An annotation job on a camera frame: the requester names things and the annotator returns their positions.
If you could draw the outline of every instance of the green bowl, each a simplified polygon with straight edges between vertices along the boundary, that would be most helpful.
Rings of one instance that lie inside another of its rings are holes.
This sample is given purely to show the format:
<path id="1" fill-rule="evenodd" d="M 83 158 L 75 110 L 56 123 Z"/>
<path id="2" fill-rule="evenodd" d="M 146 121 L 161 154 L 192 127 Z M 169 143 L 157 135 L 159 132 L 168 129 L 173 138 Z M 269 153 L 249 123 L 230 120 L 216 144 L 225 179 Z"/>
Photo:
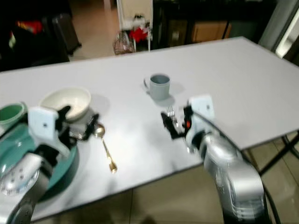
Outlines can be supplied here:
<path id="1" fill-rule="evenodd" d="M 0 178 L 4 173 L 15 165 L 26 152 L 33 152 L 35 145 L 28 133 L 28 127 L 25 124 L 18 125 L 15 130 L 0 142 Z M 71 149 L 70 157 L 67 160 L 61 160 L 54 168 L 50 179 L 48 190 L 51 189 L 71 167 L 77 154 L 77 148 Z"/>

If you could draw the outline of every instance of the cup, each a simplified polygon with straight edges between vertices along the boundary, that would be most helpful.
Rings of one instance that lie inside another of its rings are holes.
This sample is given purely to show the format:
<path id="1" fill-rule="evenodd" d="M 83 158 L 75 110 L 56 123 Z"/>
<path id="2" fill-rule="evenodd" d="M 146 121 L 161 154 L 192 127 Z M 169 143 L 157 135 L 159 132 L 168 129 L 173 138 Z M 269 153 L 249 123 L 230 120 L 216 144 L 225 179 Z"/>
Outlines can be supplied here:
<path id="1" fill-rule="evenodd" d="M 14 103 L 0 108 L 0 127 L 5 131 L 15 124 L 26 112 L 27 107 L 23 102 Z"/>
<path id="2" fill-rule="evenodd" d="M 163 100 L 169 97 L 170 78 L 167 75 L 154 74 L 150 78 L 145 78 L 143 83 L 154 100 Z"/>

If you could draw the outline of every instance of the spoon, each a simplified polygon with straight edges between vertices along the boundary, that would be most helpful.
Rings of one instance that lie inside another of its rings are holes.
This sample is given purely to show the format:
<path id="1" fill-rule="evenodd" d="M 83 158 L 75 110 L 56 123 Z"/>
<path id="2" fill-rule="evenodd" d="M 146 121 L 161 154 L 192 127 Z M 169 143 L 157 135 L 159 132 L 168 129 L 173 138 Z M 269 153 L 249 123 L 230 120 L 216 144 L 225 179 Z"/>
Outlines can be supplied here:
<path id="1" fill-rule="evenodd" d="M 101 138 L 102 139 L 102 142 L 103 142 L 103 145 L 104 145 L 104 148 L 105 148 L 105 151 L 106 151 L 106 155 L 107 155 L 107 158 L 108 158 L 108 162 L 109 162 L 109 168 L 111 170 L 111 172 L 114 174 L 116 171 L 117 171 L 117 166 L 116 164 L 114 163 L 108 149 L 107 149 L 107 146 L 104 142 L 104 134 L 105 134 L 105 127 L 102 125 L 102 124 L 99 124 L 99 123 L 96 123 L 95 126 L 94 126 L 94 136 L 96 138 Z"/>

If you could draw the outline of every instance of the white table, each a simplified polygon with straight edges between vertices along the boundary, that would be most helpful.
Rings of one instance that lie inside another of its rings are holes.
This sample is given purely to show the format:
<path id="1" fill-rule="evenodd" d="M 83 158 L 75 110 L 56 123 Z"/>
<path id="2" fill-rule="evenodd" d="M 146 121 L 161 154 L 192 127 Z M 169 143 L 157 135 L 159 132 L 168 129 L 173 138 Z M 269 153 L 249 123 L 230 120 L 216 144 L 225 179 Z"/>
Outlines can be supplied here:
<path id="1" fill-rule="evenodd" d="M 154 73 L 171 77 L 174 107 L 210 94 L 216 124 L 241 149 L 299 129 L 299 69 L 244 38 L 0 73 L 0 106 L 17 101 L 34 106 L 53 90 L 87 88 L 119 169 L 110 173 L 99 140 L 79 143 L 73 182 L 38 204 L 33 220 L 202 163 L 163 127 L 165 108 L 142 86 L 143 78 Z"/>

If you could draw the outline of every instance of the white bowl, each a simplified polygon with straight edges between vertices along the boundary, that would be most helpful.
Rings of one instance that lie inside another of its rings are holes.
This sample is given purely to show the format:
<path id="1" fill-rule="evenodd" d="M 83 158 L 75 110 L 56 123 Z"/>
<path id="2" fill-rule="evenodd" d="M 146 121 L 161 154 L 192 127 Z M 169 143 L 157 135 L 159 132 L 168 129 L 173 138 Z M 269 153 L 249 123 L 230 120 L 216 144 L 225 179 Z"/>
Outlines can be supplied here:
<path id="1" fill-rule="evenodd" d="M 41 101 L 40 106 L 60 110 L 70 105 L 71 109 L 67 112 L 66 119 L 75 121 L 87 112 L 91 98 L 88 90 L 69 87 L 50 93 Z"/>

